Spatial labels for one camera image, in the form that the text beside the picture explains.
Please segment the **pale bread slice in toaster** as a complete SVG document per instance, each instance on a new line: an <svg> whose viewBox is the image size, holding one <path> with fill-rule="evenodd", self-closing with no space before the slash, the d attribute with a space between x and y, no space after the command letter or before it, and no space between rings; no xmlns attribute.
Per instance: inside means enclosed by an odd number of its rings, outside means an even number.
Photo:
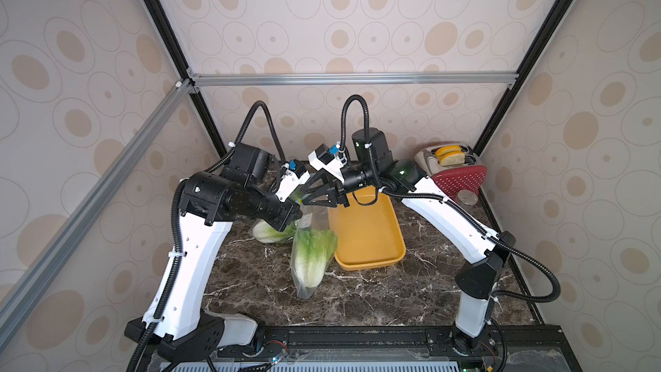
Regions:
<svg viewBox="0 0 661 372"><path fill-rule="evenodd" d="M446 153L438 159L438 163L441 167L464 165L465 161L466 154L463 152Z"/></svg>

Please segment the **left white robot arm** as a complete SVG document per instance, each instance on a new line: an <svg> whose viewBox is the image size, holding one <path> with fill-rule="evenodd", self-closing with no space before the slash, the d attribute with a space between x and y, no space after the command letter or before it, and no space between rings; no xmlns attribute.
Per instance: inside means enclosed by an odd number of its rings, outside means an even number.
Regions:
<svg viewBox="0 0 661 372"><path fill-rule="evenodd" d="M306 166L299 160L284 163L275 179L277 189L270 192L258 186L269 164L269 153L238 143L218 164L179 183L170 210L173 249L164 276L148 310L125 330L137 344L128 370L147 370L153 351L173 370L210 358L219 348L253 342L256 320L209 313L201 301L220 246L239 216L278 231L301 218L290 196L308 181Z"/></svg>

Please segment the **aluminium rail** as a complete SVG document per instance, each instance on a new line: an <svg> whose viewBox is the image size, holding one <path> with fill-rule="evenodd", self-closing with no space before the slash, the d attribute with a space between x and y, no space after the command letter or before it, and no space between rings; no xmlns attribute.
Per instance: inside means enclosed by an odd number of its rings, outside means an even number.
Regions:
<svg viewBox="0 0 661 372"><path fill-rule="evenodd" d="M331 86L392 84L514 84L516 72L367 72L303 74L199 74L200 86Z"/></svg>
<svg viewBox="0 0 661 372"><path fill-rule="evenodd" d="M17 284L1 308L1 350L15 337L36 304L76 251L87 232L105 210L120 186L127 180L176 108L193 89L190 79L182 79L162 100L117 159L68 217L55 238Z"/></svg>

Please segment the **clear plastic bag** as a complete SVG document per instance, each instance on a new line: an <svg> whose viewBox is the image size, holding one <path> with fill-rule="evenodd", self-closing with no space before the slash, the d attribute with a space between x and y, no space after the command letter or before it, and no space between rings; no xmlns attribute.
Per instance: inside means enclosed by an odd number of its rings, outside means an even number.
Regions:
<svg viewBox="0 0 661 372"><path fill-rule="evenodd" d="M322 283L337 251L337 235L330 228L327 207L301 205L295 222L290 269L300 299L308 300Z"/></svg>

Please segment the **yellow plastic tray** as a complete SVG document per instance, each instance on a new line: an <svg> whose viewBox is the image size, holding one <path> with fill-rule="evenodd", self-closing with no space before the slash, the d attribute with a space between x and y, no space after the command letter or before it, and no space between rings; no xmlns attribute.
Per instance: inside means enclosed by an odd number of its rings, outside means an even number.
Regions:
<svg viewBox="0 0 661 372"><path fill-rule="evenodd" d="M344 270L395 265L406 244L388 196L366 187L348 195L349 206L328 210L330 230L337 235L335 260Z"/></svg>

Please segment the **black corner frame post right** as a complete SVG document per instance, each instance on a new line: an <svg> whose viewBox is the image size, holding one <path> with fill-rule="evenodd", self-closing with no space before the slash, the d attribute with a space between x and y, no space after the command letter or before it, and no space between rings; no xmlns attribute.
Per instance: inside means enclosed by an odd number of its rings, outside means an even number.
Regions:
<svg viewBox="0 0 661 372"><path fill-rule="evenodd" d="M549 42L552 40L554 34L561 25L561 22L567 16L574 1L575 0L555 0L553 2L553 6L549 10L546 19L541 25L541 28L536 34L535 39L532 41L530 48L522 60L522 63L519 65L516 71L518 74L516 81L514 84L509 85L504 91L499 104L495 108L492 116L485 126L485 129L473 147L474 151L478 155L482 155L482 153L485 151L485 148L491 141L500 123L504 119L513 102L516 100L516 96L518 95L519 91L521 91L521 88L523 88L525 85L525 82L530 76L531 72L533 72L535 65L539 61L540 57L542 57Z"/></svg>

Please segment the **aluminium rail back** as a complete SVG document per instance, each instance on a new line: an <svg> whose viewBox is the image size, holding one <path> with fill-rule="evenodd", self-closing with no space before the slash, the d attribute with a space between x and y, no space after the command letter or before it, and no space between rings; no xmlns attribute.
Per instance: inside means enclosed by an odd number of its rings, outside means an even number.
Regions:
<svg viewBox="0 0 661 372"><path fill-rule="evenodd" d="M516 72L367 72L303 74L199 74L200 86L331 86L392 84L514 84Z"/></svg>

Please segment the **black corner frame post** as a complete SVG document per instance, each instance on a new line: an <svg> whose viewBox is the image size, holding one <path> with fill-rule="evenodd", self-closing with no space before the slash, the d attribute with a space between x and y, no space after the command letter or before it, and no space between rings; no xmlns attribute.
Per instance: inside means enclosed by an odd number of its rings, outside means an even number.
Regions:
<svg viewBox="0 0 661 372"><path fill-rule="evenodd" d="M539 61L540 57L542 57L549 42L552 40L554 34L561 25L561 22L567 16L574 1L575 0L555 0L553 2L553 6L549 10L546 19L541 25L541 28L536 34L535 39L532 41L530 48L522 60L522 63L519 65L516 71L518 74L516 81L514 84L509 85L504 91L499 104L495 108L492 116L485 126L485 129L473 147L474 151L478 155L482 155L482 153L485 151L485 148L491 141L500 123L504 119L513 102L516 100L516 96L518 95L519 91L521 91L521 88L523 88L525 85L525 82L530 76L531 72L533 72L535 65Z"/></svg>
<svg viewBox="0 0 661 372"><path fill-rule="evenodd" d="M194 79L192 79L191 73L189 72L189 62L186 59L179 40L175 34L175 31L170 24L170 19L166 15L165 8L163 7L160 0L142 0L146 6L147 12L158 31L160 39L165 45L166 51L170 57L171 62L173 63L180 79L189 79L193 85L193 91L190 94L190 99L196 109L197 115L200 117L202 125L204 126L206 133L217 151L218 155L222 156L227 153L225 149L224 141L220 136L212 115L211 111L206 104L201 91L196 87Z"/></svg>

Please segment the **black corner frame post left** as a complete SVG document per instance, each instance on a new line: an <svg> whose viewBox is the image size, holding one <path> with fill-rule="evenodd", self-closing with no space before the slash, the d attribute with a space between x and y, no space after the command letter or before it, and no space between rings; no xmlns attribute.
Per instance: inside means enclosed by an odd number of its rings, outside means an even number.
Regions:
<svg viewBox="0 0 661 372"><path fill-rule="evenodd" d="M202 125L204 126L206 133L217 151L218 155L222 156L227 153L225 149L224 141L220 136L212 115L211 111L206 104L201 91L196 87L194 79L192 79L191 73L189 72L189 62L186 59L179 40L175 34L175 31L170 24L170 19L166 15L165 8L163 7L160 0L142 0L146 6L147 12L158 31L160 39L165 45L166 51L170 57L171 62L173 63L180 79L189 79L193 85L193 91L190 94L190 99L196 109L197 115L200 117Z"/></svg>

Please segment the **aluminium rail left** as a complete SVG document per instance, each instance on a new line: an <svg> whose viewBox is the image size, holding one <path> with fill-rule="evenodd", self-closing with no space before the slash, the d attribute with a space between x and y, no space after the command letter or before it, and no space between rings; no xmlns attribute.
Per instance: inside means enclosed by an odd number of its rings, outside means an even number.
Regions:
<svg viewBox="0 0 661 372"><path fill-rule="evenodd" d="M1 350L15 337L36 304L76 251L87 232L105 210L120 186L127 180L176 108L193 89L190 79L182 79L162 100L117 159L68 217L55 238L17 284L1 308Z"/></svg>

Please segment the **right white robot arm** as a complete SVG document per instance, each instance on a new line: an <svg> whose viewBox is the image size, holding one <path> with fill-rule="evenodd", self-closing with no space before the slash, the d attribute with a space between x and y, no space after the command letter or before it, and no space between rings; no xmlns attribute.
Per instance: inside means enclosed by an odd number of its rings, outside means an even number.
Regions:
<svg viewBox="0 0 661 372"><path fill-rule="evenodd" d="M365 187L402 201L440 231L466 263L455 281L461 291L454 329L465 338L478 338L490 320L490 299L514 239L475 220L445 194L411 159L395 160L383 132L372 127L353 135L358 161L349 163L340 146L320 145L308 156L315 170L306 185L303 203L329 208L349 206L349 195Z"/></svg>

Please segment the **yellow bread slice in toaster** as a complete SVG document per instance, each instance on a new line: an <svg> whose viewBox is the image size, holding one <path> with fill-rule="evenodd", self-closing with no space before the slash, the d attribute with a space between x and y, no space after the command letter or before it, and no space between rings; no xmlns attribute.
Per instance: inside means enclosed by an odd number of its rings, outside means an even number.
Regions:
<svg viewBox="0 0 661 372"><path fill-rule="evenodd" d="M434 152L434 155L437 158L442 158L447 154L453 153L463 153L463 150L459 145L442 146L437 148L437 150Z"/></svg>

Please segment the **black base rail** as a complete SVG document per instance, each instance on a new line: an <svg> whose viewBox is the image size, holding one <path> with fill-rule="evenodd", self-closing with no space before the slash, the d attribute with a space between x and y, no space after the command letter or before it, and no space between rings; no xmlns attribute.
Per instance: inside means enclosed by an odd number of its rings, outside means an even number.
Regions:
<svg viewBox="0 0 661 372"><path fill-rule="evenodd" d="M215 347L204 338L184 356L148 347L139 371L579 371L557 325L485 329L468 355L450 327L265 327L248 346Z"/></svg>

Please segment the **red and silver toaster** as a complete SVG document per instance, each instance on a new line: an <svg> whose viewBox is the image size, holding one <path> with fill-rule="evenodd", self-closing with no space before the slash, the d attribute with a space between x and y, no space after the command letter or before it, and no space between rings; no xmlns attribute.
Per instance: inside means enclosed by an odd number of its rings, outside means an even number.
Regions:
<svg viewBox="0 0 661 372"><path fill-rule="evenodd" d="M425 148L414 156L416 163L432 178L439 189L453 199L456 199L458 192L463 189L471 190L478 195L487 176L486 166L473 149L470 146L459 146L466 154L464 165L441 167L434 152L442 146Z"/></svg>

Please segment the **clear jar with metal lid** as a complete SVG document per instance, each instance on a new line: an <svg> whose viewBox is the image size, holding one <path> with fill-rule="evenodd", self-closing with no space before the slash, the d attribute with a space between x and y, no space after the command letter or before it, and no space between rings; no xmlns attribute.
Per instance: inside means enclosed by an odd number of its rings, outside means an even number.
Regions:
<svg viewBox="0 0 661 372"><path fill-rule="evenodd" d="M470 209L479 202L479 197L473 191L463 189L458 192L457 201L463 208Z"/></svg>

